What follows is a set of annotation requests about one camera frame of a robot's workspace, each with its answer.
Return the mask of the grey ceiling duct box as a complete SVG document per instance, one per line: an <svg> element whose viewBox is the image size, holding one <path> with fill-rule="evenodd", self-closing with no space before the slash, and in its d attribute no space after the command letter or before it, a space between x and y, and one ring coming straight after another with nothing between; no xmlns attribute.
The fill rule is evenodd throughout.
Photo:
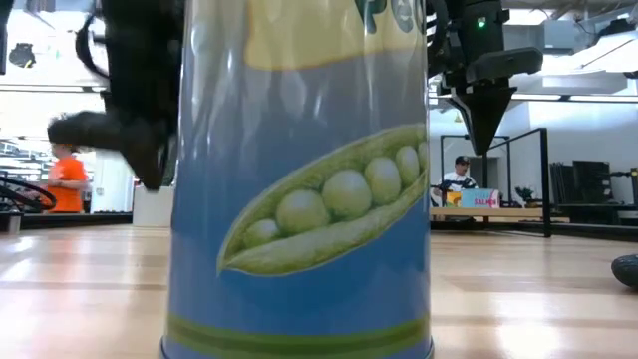
<svg viewBox="0 0 638 359"><path fill-rule="evenodd" d="M541 49L547 53L573 53L579 47L581 29L569 20L545 20L539 25Z"/></svg>

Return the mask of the person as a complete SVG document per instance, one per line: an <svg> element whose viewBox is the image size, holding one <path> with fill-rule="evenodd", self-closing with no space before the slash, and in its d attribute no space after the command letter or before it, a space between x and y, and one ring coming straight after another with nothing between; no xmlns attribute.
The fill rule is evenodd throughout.
<svg viewBox="0 0 638 359"><path fill-rule="evenodd" d="M454 170L445 173L443 178L431 189L432 204L443 206L445 203L444 195L449 192L478 188L479 185L476 180L469 175L469 168L470 159L467 156L456 157Z"/></svg>
<svg viewBox="0 0 638 359"><path fill-rule="evenodd" d="M83 213L83 195L88 187L84 164L75 156L76 148L66 144L52 144L56 158L49 171L47 191L56 204L50 213Z"/></svg>

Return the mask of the short salmon can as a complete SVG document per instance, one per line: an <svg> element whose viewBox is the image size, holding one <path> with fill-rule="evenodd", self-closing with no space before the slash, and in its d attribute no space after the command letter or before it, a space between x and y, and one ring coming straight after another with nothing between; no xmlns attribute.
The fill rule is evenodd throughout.
<svg viewBox="0 0 638 359"><path fill-rule="evenodd" d="M497 189L467 188L461 195L461 207L500 208L500 193Z"/></svg>

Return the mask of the white building column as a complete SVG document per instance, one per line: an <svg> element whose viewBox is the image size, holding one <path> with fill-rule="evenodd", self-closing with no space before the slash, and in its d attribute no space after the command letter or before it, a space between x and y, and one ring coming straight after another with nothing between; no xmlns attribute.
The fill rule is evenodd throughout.
<svg viewBox="0 0 638 359"><path fill-rule="evenodd" d="M134 174L119 153L96 151L91 190L91 213L132 210Z"/></svg>

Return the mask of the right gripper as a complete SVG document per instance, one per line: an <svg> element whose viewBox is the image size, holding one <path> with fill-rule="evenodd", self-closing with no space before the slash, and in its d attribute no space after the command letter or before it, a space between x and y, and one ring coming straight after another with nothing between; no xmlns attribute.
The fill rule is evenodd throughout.
<svg viewBox="0 0 638 359"><path fill-rule="evenodd" d="M510 13L501 0L428 0L428 15L428 76L442 77L438 93L452 93L475 153L484 155L516 92L509 79L538 72L543 55L505 48Z"/></svg>

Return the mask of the black oven mitt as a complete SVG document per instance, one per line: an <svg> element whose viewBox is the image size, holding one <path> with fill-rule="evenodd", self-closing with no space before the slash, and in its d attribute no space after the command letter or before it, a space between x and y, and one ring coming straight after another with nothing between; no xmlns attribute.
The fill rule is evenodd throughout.
<svg viewBox="0 0 638 359"><path fill-rule="evenodd" d="M625 286L638 290L638 254L622 255L611 263L614 277Z"/></svg>

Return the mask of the small grey block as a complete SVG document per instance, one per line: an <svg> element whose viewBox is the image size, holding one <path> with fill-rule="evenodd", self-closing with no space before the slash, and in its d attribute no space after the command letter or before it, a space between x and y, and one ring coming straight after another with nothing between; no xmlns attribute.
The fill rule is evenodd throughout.
<svg viewBox="0 0 638 359"><path fill-rule="evenodd" d="M0 234L16 234L20 231L21 212L0 212Z"/></svg>

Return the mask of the black background panel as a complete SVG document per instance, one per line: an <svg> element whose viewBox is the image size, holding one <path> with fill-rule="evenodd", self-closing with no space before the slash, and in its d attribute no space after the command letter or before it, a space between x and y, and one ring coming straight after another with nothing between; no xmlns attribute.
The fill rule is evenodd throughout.
<svg viewBox="0 0 638 359"><path fill-rule="evenodd" d="M553 201L556 205L574 202L574 171L573 166L564 163L549 165Z"/></svg>

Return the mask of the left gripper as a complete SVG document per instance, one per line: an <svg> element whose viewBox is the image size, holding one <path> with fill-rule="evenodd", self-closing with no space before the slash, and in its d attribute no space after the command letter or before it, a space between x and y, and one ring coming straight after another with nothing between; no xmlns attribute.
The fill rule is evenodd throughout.
<svg viewBox="0 0 638 359"><path fill-rule="evenodd" d="M179 65L170 56L148 60L120 54L112 69L103 70L88 53L78 58L108 81L105 110L63 115L49 125L49 140L121 151L142 185L159 190L176 127Z"/></svg>

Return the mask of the long ceiling light strip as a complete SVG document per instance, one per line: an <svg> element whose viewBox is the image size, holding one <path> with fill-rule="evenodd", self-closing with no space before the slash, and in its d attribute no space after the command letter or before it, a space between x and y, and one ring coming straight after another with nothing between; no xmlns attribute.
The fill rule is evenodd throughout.
<svg viewBox="0 0 638 359"><path fill-rule="evenodd" d="M107 88L102 86L74 86L74 85L0 85L0 92L16 93L70 93L70 94L99 94Z"/></svg>
<svg viewBox="0 0 638 359"><path fill-rule="evenodd" d="M554 95L554 94L515 93L511 97L511 99L513 101L519 101L519 102L638 104L638 96L616 96L616 95Z"/></svg>

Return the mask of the black ceiling device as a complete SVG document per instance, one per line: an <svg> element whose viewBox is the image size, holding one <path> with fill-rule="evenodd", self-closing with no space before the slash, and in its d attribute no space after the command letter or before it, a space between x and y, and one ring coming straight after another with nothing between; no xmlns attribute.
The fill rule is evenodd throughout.
<svg viewBox="0 0 638 359"><path fill-rule="evenodd" d="M30 43L17 43L9 53L9 62L19 68L32 68L36 64L33 45Z"/></svg>

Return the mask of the blue peas can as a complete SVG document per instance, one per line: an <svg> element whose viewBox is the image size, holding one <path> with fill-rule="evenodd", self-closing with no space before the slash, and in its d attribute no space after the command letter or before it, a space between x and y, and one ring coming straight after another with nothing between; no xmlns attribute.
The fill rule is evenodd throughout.
<svg viewBox="0 0 638 359"><path fill-rule="evenodd" d="M424 0L186 0L162 359L433 359Z"/></svg>

